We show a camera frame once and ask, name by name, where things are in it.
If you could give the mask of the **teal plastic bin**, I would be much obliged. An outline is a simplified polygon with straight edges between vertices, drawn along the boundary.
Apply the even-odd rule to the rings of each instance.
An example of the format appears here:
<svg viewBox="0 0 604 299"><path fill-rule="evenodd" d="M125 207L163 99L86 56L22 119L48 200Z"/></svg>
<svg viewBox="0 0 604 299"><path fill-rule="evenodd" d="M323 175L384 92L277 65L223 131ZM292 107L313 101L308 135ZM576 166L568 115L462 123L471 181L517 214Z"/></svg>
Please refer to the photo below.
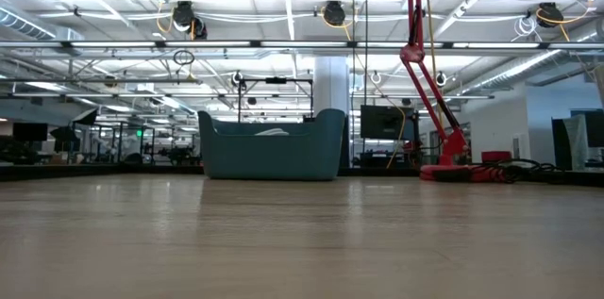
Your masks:
<svg viewBox="0 0 604 299"><path fill-rule="evenodd" d="M321 110L301 124L235 123L198 113L204 174L211 179L334 179L340 168L345 115Z"/></svg>

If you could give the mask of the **black room monitor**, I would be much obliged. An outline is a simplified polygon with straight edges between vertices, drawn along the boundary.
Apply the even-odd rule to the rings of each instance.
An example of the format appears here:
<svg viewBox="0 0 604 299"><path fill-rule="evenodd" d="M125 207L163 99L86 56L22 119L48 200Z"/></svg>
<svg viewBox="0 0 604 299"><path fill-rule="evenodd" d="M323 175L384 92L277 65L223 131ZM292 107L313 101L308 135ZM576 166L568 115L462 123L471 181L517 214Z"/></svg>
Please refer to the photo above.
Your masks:
<svg viewBox="0 0 604 299"><path fill-rule="evenodd" d="M413 108L361 106L363 139L415 141L419 135L418 114Z"/></svg>

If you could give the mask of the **red desk lamp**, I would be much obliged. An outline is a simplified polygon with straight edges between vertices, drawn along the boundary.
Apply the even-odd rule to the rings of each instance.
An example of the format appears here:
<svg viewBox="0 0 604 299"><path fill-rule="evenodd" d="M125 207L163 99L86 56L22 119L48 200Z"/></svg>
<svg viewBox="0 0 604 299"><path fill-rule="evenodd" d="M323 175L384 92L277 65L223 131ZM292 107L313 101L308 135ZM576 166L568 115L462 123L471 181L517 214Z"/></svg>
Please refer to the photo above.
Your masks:
<svg viewBox="0 0 604 299"><path fill-rule="evenodd" d="M435 48L431 4L429 0L407 2L409 37L399 57L428 110L441 143L438 162L421 166L420 178L439 182L504 182L506 174L500 163L471 164L466 161L469 146L461 125L425 64L425 37L429 37L430 48Z"/></svg>

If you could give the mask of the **red low box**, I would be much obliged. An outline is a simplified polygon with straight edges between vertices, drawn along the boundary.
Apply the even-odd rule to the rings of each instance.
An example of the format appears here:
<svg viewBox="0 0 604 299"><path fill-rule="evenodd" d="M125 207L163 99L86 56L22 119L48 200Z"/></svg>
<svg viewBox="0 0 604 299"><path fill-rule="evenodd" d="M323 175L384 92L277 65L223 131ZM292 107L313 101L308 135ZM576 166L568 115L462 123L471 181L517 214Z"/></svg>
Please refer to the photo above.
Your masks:
<svg viewBox="0 0 604 299"><path fill-rule="evenodd" d="M512 159L510 151L483 151L480 155L482 163L497 163Z"/></svg>

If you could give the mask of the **black standing panel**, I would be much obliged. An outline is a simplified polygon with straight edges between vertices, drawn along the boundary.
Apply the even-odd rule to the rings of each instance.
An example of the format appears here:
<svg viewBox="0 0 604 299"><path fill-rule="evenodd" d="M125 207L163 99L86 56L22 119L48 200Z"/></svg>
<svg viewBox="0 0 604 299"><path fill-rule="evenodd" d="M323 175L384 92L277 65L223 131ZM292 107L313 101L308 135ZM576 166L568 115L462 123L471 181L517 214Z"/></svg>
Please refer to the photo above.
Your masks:
<svg viewBox="0 0 604 299"><path fill-rule="evenodd" d="M571 144L563 119L552 119L555 165L565 171L573 169Z"/></svg>

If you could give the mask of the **small black distant monitor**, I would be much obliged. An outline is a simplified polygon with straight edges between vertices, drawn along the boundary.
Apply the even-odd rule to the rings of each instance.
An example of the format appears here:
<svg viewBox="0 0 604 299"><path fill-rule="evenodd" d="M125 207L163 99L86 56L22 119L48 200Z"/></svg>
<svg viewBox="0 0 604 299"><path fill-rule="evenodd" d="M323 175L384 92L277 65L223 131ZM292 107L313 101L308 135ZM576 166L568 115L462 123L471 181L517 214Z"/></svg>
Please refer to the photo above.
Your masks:
<svg viewBox="0 0 604 299"><path fill-rule="evenodd" d="M46 141L48 124L44 123L14 123L12 136L16 141Z"/></svg>

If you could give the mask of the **black distant station frame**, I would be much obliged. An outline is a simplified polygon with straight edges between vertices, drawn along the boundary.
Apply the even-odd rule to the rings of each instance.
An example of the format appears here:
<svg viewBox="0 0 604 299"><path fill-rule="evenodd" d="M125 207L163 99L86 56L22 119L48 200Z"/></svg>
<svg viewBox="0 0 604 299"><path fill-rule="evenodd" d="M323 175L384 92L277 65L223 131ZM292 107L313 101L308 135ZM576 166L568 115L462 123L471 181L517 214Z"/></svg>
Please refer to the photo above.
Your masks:
<svg viewBox="0 0 604 299"><path fill-rule="evenodd" d="M242 104L243 98L249 94L258 83L266 85L286 85L293 83L300 91L302 91L310 99L310 109L308 114L312 118L314 116L314 83L310 78L296 77L279 77L270 76L265 78L244 78L242 75L236 82L237 86L237 121L242 121Z"/></svg>

